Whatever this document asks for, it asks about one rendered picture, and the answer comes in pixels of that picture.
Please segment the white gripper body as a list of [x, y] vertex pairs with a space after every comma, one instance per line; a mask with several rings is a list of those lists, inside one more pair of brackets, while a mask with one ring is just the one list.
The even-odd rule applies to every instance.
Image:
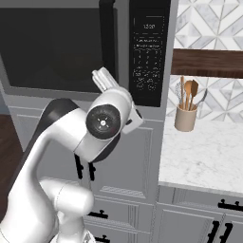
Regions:
[[124, 134], [128, 134], [133, 130], [137, 129], [139, 126], [141, 126], [142, 123], [143, 123], [143, 119], [141, 119], [140, 117], [137, 117], [135, 119], [129, 119], [125, 124], [124, 128], [122, 129], [122, 132]]

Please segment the grey cupboard door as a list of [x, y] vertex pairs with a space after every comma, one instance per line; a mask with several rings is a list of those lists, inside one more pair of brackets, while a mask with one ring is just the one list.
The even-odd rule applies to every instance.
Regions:
[[233, 223], [232, 231], [226, 243], [243, 243], [243, 216], [226, 215], [224, 219], [223, 234], [226, 230], [226, 223]]
[[213, 221], [223, 214], [158, 203], [153, 243], [207, 243]]
[[[42, 109], [10, 106], [9, 112], [22, 149], [26, 150], [40, 120]], [[74, 154], [57, 141], [52, 140], [39, 163], [37, 177], [38, 179], [57, 178], [80, 182]]]
[[97, 196], [151, 203], [157, 187], [154, 168], [159, 165], [161, 123], [148, 121], [120, 141], [103, 161], [94, 164], [95, 179], [91, 188]]

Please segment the grey black microwave oven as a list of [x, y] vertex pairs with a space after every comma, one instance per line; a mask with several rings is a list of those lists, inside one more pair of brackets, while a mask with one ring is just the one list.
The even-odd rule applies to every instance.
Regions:
[[0, 0], [7, 96], [91, 102], [105, 67], [139, 106], [166, 105], [178, 0]]

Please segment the microwave door dark glass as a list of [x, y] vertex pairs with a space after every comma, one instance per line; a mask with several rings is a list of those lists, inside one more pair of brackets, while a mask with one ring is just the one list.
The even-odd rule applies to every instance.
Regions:
[[[129, 0], [115, 0], [115, 80], [129, 84]], [[0, 82], [11, 96], [93, 101], [99, 0], [0, 0]]]

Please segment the beige utensil pot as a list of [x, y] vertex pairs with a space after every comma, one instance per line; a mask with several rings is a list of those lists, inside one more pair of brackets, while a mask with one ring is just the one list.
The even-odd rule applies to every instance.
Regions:
[[195, 126], [196, 112], [197, 106], [194, 104], [190, 111], [181, 109], [179, 104], [175, 116], [175, 128], [181, 132], [191, 132]]

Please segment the metal whisk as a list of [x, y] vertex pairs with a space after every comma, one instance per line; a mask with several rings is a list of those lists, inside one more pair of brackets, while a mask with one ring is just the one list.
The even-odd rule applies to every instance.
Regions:
[[176, 84], [176, 94], [178, 96], [178, 103], [182, 105], [182, 99], [184, 98], [184, 95], [181, 95], [181, 85], [180, 83]]

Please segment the thin wooden stick utensil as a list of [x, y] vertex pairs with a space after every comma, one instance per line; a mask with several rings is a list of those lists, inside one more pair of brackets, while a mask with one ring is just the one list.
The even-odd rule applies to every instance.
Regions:
[[180, 77], [181, 109], [184, 109], [184, 76]]

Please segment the wooden spoon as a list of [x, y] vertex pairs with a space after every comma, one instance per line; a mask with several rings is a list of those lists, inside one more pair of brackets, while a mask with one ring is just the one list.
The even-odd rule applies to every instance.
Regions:
[[186, 102], [185, 102], [185, 110], [188, 110], [188, 104], [191, 94], [191, 87], [193, 81], [187, 81], [184, 85], [185, 93], [186, 93]]

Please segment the wooden spatula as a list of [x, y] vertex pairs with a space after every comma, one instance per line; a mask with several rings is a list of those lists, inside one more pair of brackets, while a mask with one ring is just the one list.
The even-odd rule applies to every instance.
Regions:
[[191, 102], [190, 102], [189, 111], [192, 110], [193, 100], [194, 100], [194, 97], [197, 94], [197, 90], [198, 90], [198, 83], [195, 80], [192, 80], [192, 85], [191, 85], [191, 95], [192, 95], [192, 99], [191, 99]]

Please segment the grey drawer front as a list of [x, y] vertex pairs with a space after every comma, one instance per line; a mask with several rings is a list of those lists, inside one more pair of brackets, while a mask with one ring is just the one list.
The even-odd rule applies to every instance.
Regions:
[[151, 204], [95, 198], [91, 212], [104, 210], [107, 219], [87, 215], [86, 220], [141, 232], [150, 232], [154, 206]]
[[112, 228], [110, 226], [93, 224], [87, 221], [84, 224], [94, 237], [106, 235], [106, 237], [110, 239], [110, 243], [150, 243], [149, 233]]
[[238, 196], [225, 196], [207, 192], [193, 191], [187, 189], [174, 190], [172, 202], [175, 205], [181, 205], [190, 208], [198, 208], [202, 210], [214, 211], [218, 213], [225, 213], [230, 215], [243, 216], [243, 212], [227, 210], [217, 207], [217, 203], [225, 199], [228, 204], [234, 204], [239, 201], [239, 204], [243, 206], [243, 198]]

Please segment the dark wooden wall shelf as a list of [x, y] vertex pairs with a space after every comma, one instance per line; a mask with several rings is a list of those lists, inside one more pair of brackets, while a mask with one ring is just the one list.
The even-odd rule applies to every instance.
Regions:
[[175, 48], [171, 73], [243, 79], [243, 51]]

